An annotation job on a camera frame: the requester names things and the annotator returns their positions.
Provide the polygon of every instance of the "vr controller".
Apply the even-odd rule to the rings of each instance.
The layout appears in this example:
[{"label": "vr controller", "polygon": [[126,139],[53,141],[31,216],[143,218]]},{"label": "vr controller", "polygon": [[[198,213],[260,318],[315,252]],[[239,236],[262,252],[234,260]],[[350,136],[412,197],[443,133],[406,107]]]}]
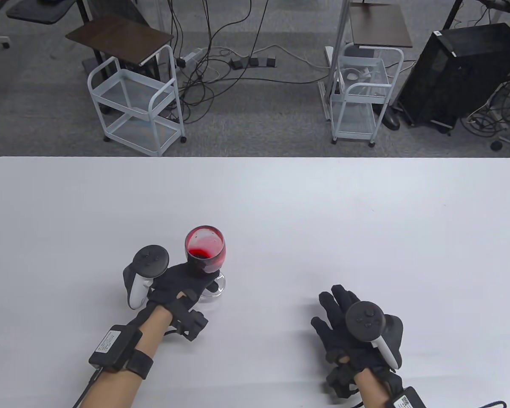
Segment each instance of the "vr controller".
[{"label": "vr controller", "polygon": [[139,250],[131,264],[123,270],[127,302],[131,309],[144,304],[153,280],[168,269],[168,251],[160,245],[148,245]]},{"label": "vr controller", "polygon": [[400,369],[402,357],[399,348],[403,326],[397,316],[384,314],[375,303],[360,301],[346,312],[346,326],[352,336],[378,348],[389,367]]}]

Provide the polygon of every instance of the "red wine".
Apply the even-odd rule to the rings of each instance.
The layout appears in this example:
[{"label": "red wine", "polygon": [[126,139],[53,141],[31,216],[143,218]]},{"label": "red wine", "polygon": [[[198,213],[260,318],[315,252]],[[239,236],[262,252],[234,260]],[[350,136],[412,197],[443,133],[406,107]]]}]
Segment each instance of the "red wine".
[{"label": "red wine", "polygon": [[189,254],[201,260],[208,260],[210,258],[213,258],[213,256],[210,253],[208,253],[205,249],[201,248],[192,248],[189,250]]}]

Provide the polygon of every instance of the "forearm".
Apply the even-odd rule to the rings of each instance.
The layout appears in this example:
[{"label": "forearm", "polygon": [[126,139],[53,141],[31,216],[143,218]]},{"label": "forearm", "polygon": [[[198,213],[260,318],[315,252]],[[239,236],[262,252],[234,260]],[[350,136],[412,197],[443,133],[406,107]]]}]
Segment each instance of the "forearm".
[{"label": "forearm", "polygon": [[389,391],[382,385],[370,371],[366,368],[354,377],[354,381],[359,388],[360,397],[363,399],[365,408],[384,408],[389,400]]},{"label": "forearm", "polygon": [[[171,322],[170,312],[157,306],[150,318],[140,326],[142,337],[136,348],[153,358]],[[102,373],[83,400],[81,408],[130,408],[141,383],[141,377],[131,371]]]}]

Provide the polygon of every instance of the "wooden tabletop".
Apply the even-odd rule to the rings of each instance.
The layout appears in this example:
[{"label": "wooden tabletop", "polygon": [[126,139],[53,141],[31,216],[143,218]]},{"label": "wooden tabletop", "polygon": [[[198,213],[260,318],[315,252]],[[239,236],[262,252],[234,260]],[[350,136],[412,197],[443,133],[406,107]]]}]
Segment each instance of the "wooden tabletop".
[{"label": "wooden tabletop", "polygon": [[107,15],[75,29],[66,38],[140,65],[170,42],[173,35],[123,17]]},{"label": "wooden tabletop", "polygon": [[396,4],[352,3],[350,21],[355,45],[412,48],[402,11]]}]

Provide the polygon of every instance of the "white metal cart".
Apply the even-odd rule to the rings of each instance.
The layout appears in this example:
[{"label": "white metal cart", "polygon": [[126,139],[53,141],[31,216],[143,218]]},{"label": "white metal cart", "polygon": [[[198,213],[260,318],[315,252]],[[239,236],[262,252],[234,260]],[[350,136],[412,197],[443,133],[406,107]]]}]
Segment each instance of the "white metal cart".
[{"label": "white metal cart", "polygon": [[[377,51],[375,58],[338,57],[338,69],[329,99],[331,116],[332,143],[338,138],[368,140],[374,147],[376,135],[383,115],[389,105],[389,99],[395,88],[398,75],[391,84],[381,58],[382,52],[397,52],[400,72],[404,62],[404,53],[399,48],[360,46],[360,49]],[[372,104],[382,105],[378,120],[375,120]]]},{"label": "white metal cart", "polygon": [[[87,80],[88,90],[105,135],[146,155],[157,157],[162,156],[178,138],[181,137],[182,143],[187,141],[172,48],[169,45],[164,48],[168,49],[172,73],[172,78],[167,83],[123,69],[115,57],[110,57],[97,66]],[[117,72],[93,88],[94,75],[112,62],[115,62]],[[159,116],[173,101],[176,102],[174,112],[178,122]],[[98,107],[99,103],[117,109],[123,112],[123,115],[107,126]]]}]

